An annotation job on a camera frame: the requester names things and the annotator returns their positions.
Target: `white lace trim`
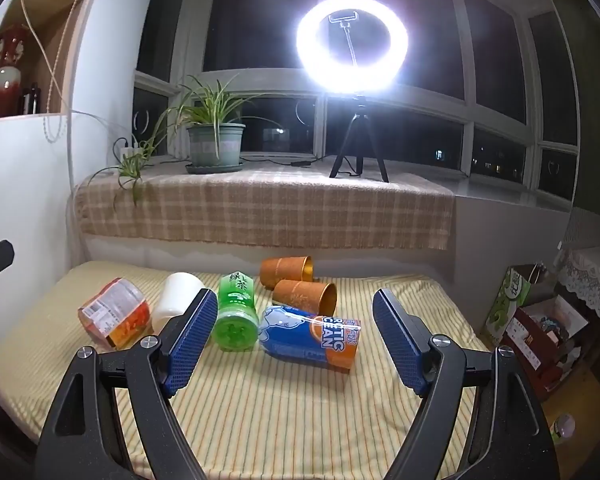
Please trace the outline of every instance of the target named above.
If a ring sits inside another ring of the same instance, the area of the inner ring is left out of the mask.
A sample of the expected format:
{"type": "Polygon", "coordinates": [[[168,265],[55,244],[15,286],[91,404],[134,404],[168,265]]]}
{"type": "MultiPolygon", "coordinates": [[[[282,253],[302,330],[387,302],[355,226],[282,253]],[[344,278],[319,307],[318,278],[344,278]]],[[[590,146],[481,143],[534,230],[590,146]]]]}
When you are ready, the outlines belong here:
{"type": "Polygon", "coordinates": [[[564,267],[558,274],[558,280],[568,291],[574,292],[581,300],[586,301],[587,306],[595,310],[600,317],[600,269],[595,266],[579,269],[572,255],[573,252],[569,258],[566,258],[564,267]]]}

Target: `ring light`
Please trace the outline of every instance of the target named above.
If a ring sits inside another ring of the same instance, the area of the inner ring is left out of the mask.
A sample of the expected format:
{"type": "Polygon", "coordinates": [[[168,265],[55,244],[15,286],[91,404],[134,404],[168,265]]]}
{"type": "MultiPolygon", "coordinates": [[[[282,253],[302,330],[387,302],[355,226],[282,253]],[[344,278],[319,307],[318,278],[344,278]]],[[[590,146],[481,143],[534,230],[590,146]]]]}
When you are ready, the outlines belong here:
{"type": "Polygon", "coordinates": [[[325,0],[300,21],[296,46],[309,76],[332,92],[357,93],[387,86],[398,73],[407,54],[408,36],[400,18],[374,0],[325,0]],[[334,60],[317,39],[320,22],[334,12],[364,10],[384,23],[389,31],[389,51],[368,66],[347,65],[334,60]]]}

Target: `screw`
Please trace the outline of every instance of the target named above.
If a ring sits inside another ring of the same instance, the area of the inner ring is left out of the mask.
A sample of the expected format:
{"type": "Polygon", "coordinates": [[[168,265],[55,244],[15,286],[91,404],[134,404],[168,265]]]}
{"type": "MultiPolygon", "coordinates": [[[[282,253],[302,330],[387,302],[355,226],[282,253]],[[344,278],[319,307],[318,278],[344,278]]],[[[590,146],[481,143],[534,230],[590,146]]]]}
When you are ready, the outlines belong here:
{"type": "Polygon", "coordinates": [[[80,359],[86,359],[87,357],[89,357],[91,354],[93,354],[93,348],[91,348],[90,346],[83,346],[82,348],[80,348],[77,352],[76,355],[80,358],[80,359]]]}
{"type": "Polygon", "coordinates": [[[510,346],[501,346],[498,348],[498,352],[502,357],[513,357],[515,355],[513,349],[510,346]]]}
{"type": "Polygon", "coordinates": [[[158,338],[155,335],[148,335],[147,337],[143,337],[140,342],[140,346],[142,348],[153,348],[158,344],[158,338]]]}
{"type": "Polygon", "coordinates": [[[440,348],[444,348],[445,346],[449,346],[451,344],[451,339],[444,334],[436,334],[433,336],[433,344],[440,348]]]}

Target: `orange paper cup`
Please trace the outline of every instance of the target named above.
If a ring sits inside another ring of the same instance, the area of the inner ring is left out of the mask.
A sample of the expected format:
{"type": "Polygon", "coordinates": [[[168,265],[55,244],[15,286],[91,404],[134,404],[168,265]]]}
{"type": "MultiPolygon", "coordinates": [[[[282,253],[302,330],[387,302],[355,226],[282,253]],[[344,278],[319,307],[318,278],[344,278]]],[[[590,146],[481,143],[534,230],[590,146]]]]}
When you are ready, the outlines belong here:
{"type": "Polygon", "coordinates": [[[260,283],[273,290],[280,280],[312,282],[314,263],[311,256],[295,258],[268,258],[260,266],[260,283]]]}
{"type": "Polygon", "coordinates": [[[333,316],[338,291],[333,283],[281,280],[273,289],[273,301],[294,306],[311,314],[333,316]]]}

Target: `red and white vase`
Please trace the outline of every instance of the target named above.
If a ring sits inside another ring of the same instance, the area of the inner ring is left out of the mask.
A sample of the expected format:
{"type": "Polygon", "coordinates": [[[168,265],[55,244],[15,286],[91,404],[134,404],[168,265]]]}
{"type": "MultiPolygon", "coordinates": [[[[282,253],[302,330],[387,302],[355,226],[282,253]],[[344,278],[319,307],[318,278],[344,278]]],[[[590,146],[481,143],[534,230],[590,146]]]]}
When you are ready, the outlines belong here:
{"type": "Polygon", "coordinates": [[[29,29],[13,25],[0,34],[0,118],[17,115],[22,74],[16,67],[24,54],[29,29]]]}

